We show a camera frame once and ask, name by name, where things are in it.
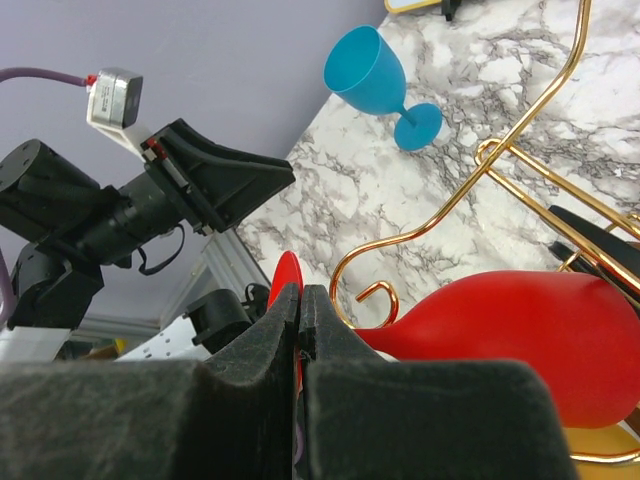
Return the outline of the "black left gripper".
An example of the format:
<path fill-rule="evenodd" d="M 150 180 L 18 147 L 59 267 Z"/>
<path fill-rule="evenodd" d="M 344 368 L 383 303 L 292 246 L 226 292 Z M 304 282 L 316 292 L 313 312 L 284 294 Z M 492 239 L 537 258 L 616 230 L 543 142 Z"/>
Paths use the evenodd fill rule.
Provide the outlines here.
<path fill-rule="evenodd" d="M 179 118 L 142 143 L 145 170 L 196 233 L 238 225 L 294 182 L 291 164 L 216 144 Z"/>

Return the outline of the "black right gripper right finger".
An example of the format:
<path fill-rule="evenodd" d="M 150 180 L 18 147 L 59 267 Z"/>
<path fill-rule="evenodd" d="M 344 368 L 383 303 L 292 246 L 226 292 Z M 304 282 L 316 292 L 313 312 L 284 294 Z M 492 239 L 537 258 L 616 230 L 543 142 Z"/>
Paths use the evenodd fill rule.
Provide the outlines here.
<path fill-rule="evenodd" d="M 547 388 L 513 361 L 387 361 L 323 286 L 300 305 L 313 479 L 574 479 Z"/>

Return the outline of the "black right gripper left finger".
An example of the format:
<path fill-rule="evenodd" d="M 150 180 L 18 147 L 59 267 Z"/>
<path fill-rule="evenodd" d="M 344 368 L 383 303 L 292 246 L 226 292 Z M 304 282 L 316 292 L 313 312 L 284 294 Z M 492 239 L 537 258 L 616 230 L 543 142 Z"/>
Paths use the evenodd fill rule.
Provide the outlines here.
<path fill-rule="evenodd" d="M 206 361 L 1 370 L 5 479 L 289 479 L 299 289 Z"/>

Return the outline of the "blue wine glass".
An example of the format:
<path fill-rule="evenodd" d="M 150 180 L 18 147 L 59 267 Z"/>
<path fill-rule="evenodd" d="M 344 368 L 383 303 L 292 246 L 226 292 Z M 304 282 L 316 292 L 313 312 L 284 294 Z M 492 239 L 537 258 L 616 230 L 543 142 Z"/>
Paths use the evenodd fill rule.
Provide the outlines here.
<path fill-rule="evenodd" d="M 441 130 L 443 115 L 438 106 L 432 103 L 405 106 L 404 69 L 373 26 L 358 26 L 340 38 L 325 62 L 323 80 L 333 94 L 362 113 L 397 114 L 394 140 L 404 151 L 426 147 Z"/>

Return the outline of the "red wine glass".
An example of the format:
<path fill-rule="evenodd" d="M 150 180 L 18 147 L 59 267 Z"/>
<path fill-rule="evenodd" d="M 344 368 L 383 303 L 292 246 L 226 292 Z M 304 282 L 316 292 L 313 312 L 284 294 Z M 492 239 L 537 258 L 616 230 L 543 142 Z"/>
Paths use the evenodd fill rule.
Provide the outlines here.
<path fill-rule="evenodd" d="M 639 401 L 639 319 L 612 285 L 584 273 L 471 275 L 399 320 L 352 332 L 401 361 L 523 362 L 572 428 L 617 423 Z"/>

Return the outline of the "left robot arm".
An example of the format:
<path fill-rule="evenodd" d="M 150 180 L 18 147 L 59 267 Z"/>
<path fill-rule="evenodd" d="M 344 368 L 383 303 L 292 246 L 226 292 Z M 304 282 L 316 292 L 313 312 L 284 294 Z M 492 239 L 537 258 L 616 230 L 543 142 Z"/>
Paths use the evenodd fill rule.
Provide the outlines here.
<path fill-rule="evenodd" d="M 1 359 L 49 362 L 103 288 L 102 270 L 129 268 L 146 243 L 174 230 L 235 228 L 291 185 L 287 161 L 230 149 L 176 120 L 134 147 L 143 172 L 101 186 L 40 140 L 1 163 L 1 224 L 22 237 L 1 308 Z"/>

